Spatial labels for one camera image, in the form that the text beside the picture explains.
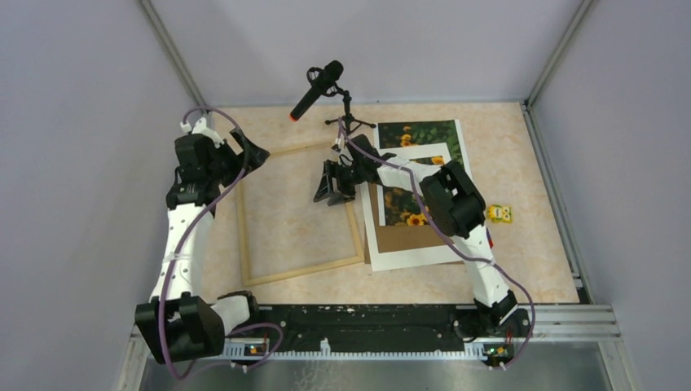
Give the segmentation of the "white mat board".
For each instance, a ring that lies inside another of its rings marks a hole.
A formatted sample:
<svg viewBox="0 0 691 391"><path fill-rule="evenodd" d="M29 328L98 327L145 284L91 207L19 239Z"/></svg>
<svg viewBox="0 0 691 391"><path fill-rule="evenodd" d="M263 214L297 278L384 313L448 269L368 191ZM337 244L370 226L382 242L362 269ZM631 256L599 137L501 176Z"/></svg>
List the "white mat board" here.
<svg viewBox="0 0 691 391"><path fill-rule="evenodd" d="M372 211L369 186L363 184L363 215L370 264L374 271L427 266L456 261L495 261L484 224L486 203L471 177L461 165L451 160L445 165L423 165L396 155L377 158L365 152L365 158L379 166L377 174L383 187L410 191L420 211L429 219L425 232L433 232L442 246L383 252L377 242L377 224Z"/></svg>

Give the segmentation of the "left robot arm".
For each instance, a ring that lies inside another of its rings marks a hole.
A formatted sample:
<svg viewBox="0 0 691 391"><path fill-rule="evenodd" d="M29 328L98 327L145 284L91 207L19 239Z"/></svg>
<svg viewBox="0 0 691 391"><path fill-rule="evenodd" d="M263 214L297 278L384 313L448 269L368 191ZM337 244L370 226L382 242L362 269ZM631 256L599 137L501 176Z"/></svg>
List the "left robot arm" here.
<svg viewBox="0 0 691 391"><path fill-rule="evenodd" d="M165 254L150 298L137 305L134 314L134 323L159 364L219 355L233 329L241 336L252 336L262 323L256 300L248 291L227 293L213 304L200 296L217 204L270 155L239 128L231 136L241 152L213 132L190 131L174 142L178 165L165 196Z"/></svg>

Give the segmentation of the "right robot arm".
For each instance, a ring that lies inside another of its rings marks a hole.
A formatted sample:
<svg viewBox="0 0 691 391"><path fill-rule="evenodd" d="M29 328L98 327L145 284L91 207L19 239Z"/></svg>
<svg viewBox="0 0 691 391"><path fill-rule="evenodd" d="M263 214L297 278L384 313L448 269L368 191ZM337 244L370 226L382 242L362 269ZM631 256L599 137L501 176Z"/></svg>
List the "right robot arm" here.
<svg viewBox="0 0 691 391"><path fill-rule="evenodd" d="M336 160L326 160L313 201L328 205L354 200L362 183L410 191L441 240L463 261L473 287L478 326L498 336L518 310L511 278L497 264L485 225L486 202L461 164L425 165L394 153L379 153L367 136L339 137Z"/></svg>

